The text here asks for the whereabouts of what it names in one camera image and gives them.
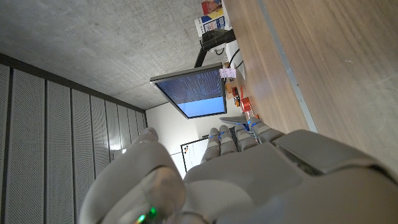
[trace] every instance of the computer screen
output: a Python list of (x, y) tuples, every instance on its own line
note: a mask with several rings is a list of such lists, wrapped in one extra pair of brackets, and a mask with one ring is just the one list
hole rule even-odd
[(226, 113), (222, 63), (151, 78), (186, 118)]

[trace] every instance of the wooden table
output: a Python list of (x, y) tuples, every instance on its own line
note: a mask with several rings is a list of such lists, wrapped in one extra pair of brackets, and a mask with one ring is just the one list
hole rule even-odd
[(238, 81), (265, 123), (283, 132), (309, 128), (293, 73), (320, 134), (398, 172), (397, 1), (224, 4), (247, 70)]

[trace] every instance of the black cable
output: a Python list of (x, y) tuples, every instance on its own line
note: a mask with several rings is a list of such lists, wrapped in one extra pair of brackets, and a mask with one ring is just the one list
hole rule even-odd
[(241, 66), (243, 64), (243, 61), (238, 65), (238, 66), (236, 66), (236, 68), (235, 69), (238, 69), (239, 68), (239, 66)]
[(223, 51), (221, 53), (217, 53), (217, 50), (216, 50), (216, 54), (217, 55), (222, 55), (223, 53), (224, 53), (224, 49), (223, 49)]
[(240, 51), (241, 49), (238, 49), (238, 50), (236, 50), (235, 51), (235, 54), (234, 55), (232, 55), (232, 58), (231, 58), (231, 60), (229, 61), (229, 66), (228, 66), (228, 68), (231, 68), (231, 63), (232, 63), (232, 60), (234, 60), (234, 58), (235, 58), (235, 55)]

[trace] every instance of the perforated metal panel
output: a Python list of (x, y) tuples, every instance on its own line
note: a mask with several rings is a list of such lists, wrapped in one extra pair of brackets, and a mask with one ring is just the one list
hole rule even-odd
[(106, 102), (106, 120), (108, 122), (109, 147), (111, 150), (121, 149), (118, 107), (116, 104)]
[(73, 150), (75, 153), (75, 214), (94, 182), (93, 139), (91, 133), (90, 96), (72, 90)]
[(136, 111), (132, 109), (127, 109), (127, 112), (129, 115), (130, 138), (131, 142), (133, 142), (138, 137)]
[(4, 147), (6, 142), (6, 123), (7, 123), (7, 104), (8, 104), (8, 84), (10, 68), (0, 65), (0, 181), (4, 167)]
[(73, 223), (70, 89), (47, 83), (47, 223)]
[(122, 149), (127, 149), (131, 145), (129, 120), (127, 118), (127, 108), (118, 105), (120, 137)]
[(142, 113), (137, 112), (137, 125), (138, 125), (138, 133), (140, 134), (144, 129), (144, 120), (142, 119)]
[(106, 130), (105, 101), (91, 96), (91, 117), (95, 153), (95, 173), (98, 176), (109, 164), (108, 133)]
[(5, 223), (43, 223), (44, 85), (14, 71)]

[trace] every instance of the concrete ceiling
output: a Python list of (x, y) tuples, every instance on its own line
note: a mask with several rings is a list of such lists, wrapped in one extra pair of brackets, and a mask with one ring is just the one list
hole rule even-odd
[(150, 77), (193, 67), (201, 2), (1, 0), (0, 52), (146, 110), (167, 102)]

